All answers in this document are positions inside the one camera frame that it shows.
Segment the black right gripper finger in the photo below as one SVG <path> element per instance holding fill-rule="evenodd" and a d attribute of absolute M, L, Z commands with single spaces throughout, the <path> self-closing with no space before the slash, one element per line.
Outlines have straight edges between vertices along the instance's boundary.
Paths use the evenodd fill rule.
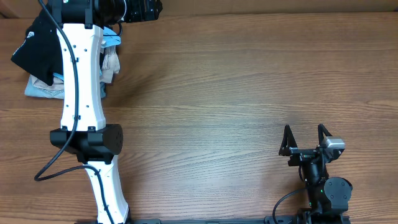
<path fill-rule="evenodd" d="M 327 130 L 324 124 L 319 124 L 317 130 L 318 130 L 318 144 L 320 146 L 327 137 L 332 137 L 332 134 Z"/>
<path fill-rule="evenodd" d="M 291 156 L 298 149 L 292 130 L 288 124 L 284 128 L 284 136 L 279 149 L 280 156 Z"/>

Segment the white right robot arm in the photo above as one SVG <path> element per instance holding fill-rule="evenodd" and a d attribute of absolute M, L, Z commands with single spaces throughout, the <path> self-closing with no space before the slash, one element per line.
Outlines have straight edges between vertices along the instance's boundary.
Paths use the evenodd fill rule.
<path fill-rule="evenodd" d="M 348 202 L 352 196 L 352 184 L 342 177 L 330 177 L 326 165 L 337 160 L 345 150 L 345 142 L 333 136 L 323 124 L 318 125 L 318 145 L 313 149 L 299 149 L 290 126 L 284 128 L 283 140 L 279 149 L 280 156 L 289 157 L 288 165 L 298 167 L 300 180 L 305 187 L 283 196 L 274 205 L 272 219 L 279 223 L 277 207 L 287 198 L 306 191 L 308 208 L 301 208 L 294 216 L 286 218 L 287 223 L 295 224 L 344 224 L 349 217 Z"/>

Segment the black t-shirt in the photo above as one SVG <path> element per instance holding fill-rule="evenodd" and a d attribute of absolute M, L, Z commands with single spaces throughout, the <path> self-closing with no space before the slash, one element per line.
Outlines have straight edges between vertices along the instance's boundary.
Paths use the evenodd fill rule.
<path fill-rule="evenodd" d="M 57 28 L 42 10 L 25 32 L 23 44 L 11 61 L 46 85 L 53 85 L 54 73 L 63 73 L 63 60 Z"/>

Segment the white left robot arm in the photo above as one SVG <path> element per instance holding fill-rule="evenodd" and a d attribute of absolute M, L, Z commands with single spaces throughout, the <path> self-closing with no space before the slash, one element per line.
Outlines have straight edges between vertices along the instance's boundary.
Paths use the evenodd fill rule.
<path fill-rule="evenodd" d="M 131 223 L 118 170 L 123 130 L 108 124 L 101 105 L 100 53 L 104 28 L 158 19 L 160 0 L 49 1 L 63 59 L 64 106 L 50 142 L 76 155 L 90 179 L 98 208 L 95 223 Z"/>

